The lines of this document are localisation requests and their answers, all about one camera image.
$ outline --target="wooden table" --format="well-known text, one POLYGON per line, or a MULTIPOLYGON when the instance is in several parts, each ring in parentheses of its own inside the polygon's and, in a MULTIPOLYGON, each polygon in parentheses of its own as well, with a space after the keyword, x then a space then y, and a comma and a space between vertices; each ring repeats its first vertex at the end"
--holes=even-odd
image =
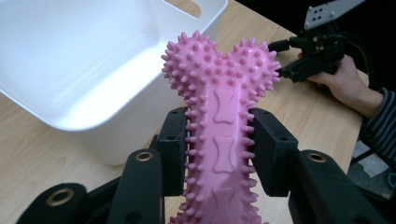
MULTIPOLYGON (((241 38, 271 43, 293 36, 261 15, 229 1, 218 35, 218 50, 231 51, 241 38)), ((278 54, 281 64, 297 60, 299 50, 278 54)), ((361 126, 361 116, 312 83, 282 78, 259 101, 299 140, 299 149, 332 156, 346 172, 361 126)), ((123 166, 103 165, 84 149, 0 95, 0 223, 15 223, 42 191, 65 182, 90 191, 122 173, 123 166)), ((258 184, 256 206, 262 221, 291 223, 288 198, 268 198, 258 184)), ((166 220, 178 211, 182 197, 166 198, 166 220)))

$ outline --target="white plastic bin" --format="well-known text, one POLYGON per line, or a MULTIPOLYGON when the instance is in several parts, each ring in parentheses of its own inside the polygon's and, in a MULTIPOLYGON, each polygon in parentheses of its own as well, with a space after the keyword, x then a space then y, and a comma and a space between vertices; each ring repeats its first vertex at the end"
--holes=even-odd
POLYGON ((123 164, 182 102, 161 69, 168 41, 216 40, 227 0, 0 0, 0 91, 109 165, 123 164))

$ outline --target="spiky rubber toy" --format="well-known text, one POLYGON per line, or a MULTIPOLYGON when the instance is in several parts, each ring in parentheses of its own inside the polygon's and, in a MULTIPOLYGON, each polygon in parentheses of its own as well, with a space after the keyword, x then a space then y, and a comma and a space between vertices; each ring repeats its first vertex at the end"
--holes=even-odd
POLYGON ((209 39, 198 31, 192 37, 182 33, 162 56, 165 77, 184 97, 190 122, 186 202, 170 223, 260 224, 252 205, 258 195, 250 191, 257 181, 249 178, 256 171, 248 163, 254 158, 248 152, 254 144, 248 110, 279 81, 280 64, 276 52, 254 38, 241 40, 226 55, 209 39))

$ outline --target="pink dog toy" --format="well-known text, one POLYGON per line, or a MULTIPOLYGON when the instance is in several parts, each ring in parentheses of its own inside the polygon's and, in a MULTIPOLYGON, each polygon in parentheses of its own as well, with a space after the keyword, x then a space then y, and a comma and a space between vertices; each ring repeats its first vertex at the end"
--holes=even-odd
POLYGON ((162 56, 165 77, 184 97, 190 120, 186 202, 170 222, 260 224, 251 205, 258 195, 250 191, 257 181, 249 178, 256 171, 248 164, 254 158, 248 152, 254 144, 248 110, 279 81, 280 64, 273 61, 276 52, 254 38, 241 40, 225 56, 215 46, 198 31, 192 37, 182 33, 162 56))

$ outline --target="person's hand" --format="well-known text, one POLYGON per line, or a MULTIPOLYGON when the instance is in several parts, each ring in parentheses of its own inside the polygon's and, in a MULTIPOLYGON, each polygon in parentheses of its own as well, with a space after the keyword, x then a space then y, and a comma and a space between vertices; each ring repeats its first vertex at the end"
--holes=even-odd
POLYGON ((321 72, 308 80, 329 87, 332 95, 346 106, 371 118, 381 106, 384 96, 369 89, 359 77, 353 59, 345 55, 334 75, 321 72))

